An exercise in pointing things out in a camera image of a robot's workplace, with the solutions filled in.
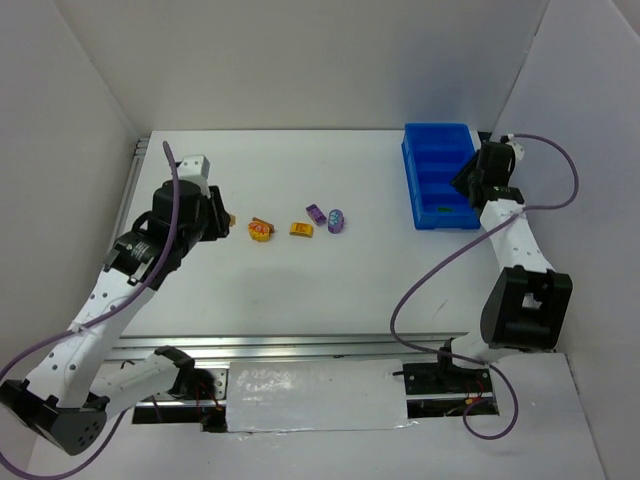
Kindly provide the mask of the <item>aluminium front rail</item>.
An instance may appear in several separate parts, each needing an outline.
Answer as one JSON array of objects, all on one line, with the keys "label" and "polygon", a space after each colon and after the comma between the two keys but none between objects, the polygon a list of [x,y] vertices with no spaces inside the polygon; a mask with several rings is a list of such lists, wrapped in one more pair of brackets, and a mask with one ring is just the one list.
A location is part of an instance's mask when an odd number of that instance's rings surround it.
[{"label": "aluminium front rail", "polygon": [[417,355],[389,334],[298,336],[194,336],[119,339],[108,362],[139,361],[163,346],[175,347],[198,361],[301,361],[314,359],[404,357]]}]

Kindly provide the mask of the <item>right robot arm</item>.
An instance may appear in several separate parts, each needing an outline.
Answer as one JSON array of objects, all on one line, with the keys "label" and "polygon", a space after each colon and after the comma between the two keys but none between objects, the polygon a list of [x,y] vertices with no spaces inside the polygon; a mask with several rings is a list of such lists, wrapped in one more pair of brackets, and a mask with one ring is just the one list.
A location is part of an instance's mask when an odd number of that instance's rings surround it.
[{"label": "right robot arm", "polygon": [[484,369],[517,353],[556,347],[573,290],[569,275],[545,258],[530,228],[521,191],[509,185],[524,148],[513,135],[486,141],[451,181],[469,201],[490,242],[499,276],[479,327],[444,349],[461,369]]}]

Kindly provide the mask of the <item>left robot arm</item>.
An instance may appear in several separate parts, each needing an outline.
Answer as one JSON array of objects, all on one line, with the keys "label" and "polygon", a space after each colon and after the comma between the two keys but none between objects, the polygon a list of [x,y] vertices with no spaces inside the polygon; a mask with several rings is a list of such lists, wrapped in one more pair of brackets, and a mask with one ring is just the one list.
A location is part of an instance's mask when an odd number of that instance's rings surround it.
[{"label": "left robot arm", "polygon": [[1,403],[24,425],[65,453],[86,451],[106,423],[156,394],[175,398],[195,393],[209,374],[171,347],[110,376],[98,371],[120,335],[142,307],[199,242],[228,236],[231,217],[218,187],[182,180],[165,182],[152,207],[119,237],[105,259],[96,285],[69,327],[25,379],[1,385]]}]

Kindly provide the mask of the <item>white taped panel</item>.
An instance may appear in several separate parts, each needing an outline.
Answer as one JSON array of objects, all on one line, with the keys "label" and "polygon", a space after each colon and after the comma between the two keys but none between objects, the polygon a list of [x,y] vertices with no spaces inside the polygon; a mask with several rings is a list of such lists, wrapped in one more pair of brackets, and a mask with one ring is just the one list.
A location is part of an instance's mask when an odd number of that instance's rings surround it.
[{"label": "white taped panel", "polygon": [[226,391],[231,432],[369,431],[405,428],[398,359],[235,362]]}]

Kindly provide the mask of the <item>purple rectangular lego brick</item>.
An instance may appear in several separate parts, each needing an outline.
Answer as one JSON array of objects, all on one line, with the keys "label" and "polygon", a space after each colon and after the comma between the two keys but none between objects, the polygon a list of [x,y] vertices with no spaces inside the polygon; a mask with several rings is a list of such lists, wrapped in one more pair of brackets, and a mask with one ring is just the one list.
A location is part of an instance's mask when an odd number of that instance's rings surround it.
[{"label": "purple rectangular lego brick", "polygon": [[327,222],[327,217],[316,204],[307,206],[306,213],[315,225],[322,226]]}]

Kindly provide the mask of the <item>purple round flower lego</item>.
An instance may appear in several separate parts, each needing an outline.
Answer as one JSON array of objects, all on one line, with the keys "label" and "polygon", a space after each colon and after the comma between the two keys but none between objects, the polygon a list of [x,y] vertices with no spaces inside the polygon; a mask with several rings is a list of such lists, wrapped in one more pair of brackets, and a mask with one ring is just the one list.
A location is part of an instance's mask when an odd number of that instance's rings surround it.
[{"label": "purple round flower lego", "polygon": [[333,209],[329,212],[327,227],[330,233],[340,233],[344,228],[344,224],[344,213],[340,209]]}]

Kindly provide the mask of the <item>brown lego plate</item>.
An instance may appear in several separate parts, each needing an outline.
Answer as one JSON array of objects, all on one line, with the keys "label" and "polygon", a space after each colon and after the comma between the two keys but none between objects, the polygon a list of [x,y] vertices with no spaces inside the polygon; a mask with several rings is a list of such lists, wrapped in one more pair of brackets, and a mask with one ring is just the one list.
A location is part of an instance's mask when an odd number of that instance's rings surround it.
[{"label": "brown lego plate", "polygon": [[270,233],[274,233],[274,232],[275,232],[275,227],[274,227],[274,225],[273,225],[273,224],[271,224],[271,223],[269,223],[269,222],[267,222],[266,220],[260,219],[260,218],[258,218],[258,217],[253,217],[253,218],[252,218],[252,221],[253,221],[253,222],[257,222],[257,223],[260,223],[260,224],[264,225],[265,227],[267,227],[267,228],[268,228],[268,230],[269,230],[269,232],[270,232]]}]

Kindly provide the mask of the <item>blue compartment bin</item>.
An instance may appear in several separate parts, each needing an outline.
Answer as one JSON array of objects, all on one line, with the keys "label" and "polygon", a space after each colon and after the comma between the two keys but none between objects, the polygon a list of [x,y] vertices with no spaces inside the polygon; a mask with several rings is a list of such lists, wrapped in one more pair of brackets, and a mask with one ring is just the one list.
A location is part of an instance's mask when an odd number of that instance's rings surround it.
[{"label": "blue compartment bin", "polygon": [[[408,123],[401,144],[414,226],[418,230],[477,230],[468,200],[451,185],[475,153],[462,123]],[[449,207],[454,213],[438,213]]]}]

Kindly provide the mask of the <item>yellow round orange-print lego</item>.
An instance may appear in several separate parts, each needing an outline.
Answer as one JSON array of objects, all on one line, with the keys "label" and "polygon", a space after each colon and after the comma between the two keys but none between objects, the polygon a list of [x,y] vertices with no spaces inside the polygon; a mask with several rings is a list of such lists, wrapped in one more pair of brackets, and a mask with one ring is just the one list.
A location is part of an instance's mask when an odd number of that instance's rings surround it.
[{"label": "yellow round orange-print lego", "polygon": [[272,229],[264,223],[252,221],[248,224],[248,233],[254,241],[267,242],[271,239]]}]

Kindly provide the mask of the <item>small yellow sloped lego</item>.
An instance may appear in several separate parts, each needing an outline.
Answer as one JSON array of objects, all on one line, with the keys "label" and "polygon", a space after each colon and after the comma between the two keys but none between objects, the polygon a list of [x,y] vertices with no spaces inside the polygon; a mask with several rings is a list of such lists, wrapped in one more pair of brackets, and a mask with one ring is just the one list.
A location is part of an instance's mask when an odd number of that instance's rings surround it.
[{"label": "small yellow sloped lego", "polygon": [[290,226],[289,234],[297,237],[312,238],[314,227],[308,223],[293,222]]}]

